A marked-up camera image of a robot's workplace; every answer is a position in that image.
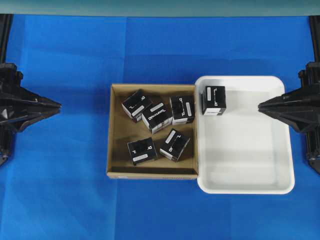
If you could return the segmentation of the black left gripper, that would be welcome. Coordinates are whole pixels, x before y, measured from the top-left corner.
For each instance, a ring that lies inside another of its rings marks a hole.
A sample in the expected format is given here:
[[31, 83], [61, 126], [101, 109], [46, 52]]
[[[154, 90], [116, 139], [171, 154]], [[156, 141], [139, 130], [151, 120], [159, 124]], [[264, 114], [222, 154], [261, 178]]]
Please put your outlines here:
[[0, 124], [16, 133], [59, 114], [62, 107], [54, 100], [21, 87], [23, 77], [15, 64], [0, 64]]

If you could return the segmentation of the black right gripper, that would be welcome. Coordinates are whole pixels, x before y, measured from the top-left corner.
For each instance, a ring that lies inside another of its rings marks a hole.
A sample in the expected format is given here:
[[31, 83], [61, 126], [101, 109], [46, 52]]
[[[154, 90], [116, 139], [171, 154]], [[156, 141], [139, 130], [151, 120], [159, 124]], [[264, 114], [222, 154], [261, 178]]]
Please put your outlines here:
[[[258, 111], [291, 126], [296, 132], [307, 133], [320, 125], [320, 63], [309, 62], [298, 77], [300, 88], [261, 102]], [[281, 115], [267, 111], [282, 107]]]

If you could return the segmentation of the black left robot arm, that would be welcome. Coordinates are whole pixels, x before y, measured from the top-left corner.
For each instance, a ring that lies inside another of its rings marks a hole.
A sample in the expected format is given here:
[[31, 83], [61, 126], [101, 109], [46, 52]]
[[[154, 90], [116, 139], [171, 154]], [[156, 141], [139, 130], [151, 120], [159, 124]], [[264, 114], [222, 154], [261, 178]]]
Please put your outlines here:
[[6, 62], [13, 14], [0, 15], [0, 164], [12, 155], [16, 134], [58, 114], [62, 105], [21, 86], [23, 73]]

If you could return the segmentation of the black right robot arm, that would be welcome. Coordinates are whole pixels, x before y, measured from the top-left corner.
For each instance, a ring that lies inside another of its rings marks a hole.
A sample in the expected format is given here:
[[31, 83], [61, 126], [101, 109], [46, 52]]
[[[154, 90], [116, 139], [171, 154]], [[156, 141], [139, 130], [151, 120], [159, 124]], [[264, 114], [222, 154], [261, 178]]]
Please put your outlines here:
[[309, 25], [315, 61], [299, 71], [301, 87], [258, 105], [258, 111], [306, 134], [306, 159], [320, 172], [320, 17], [310, 16]]

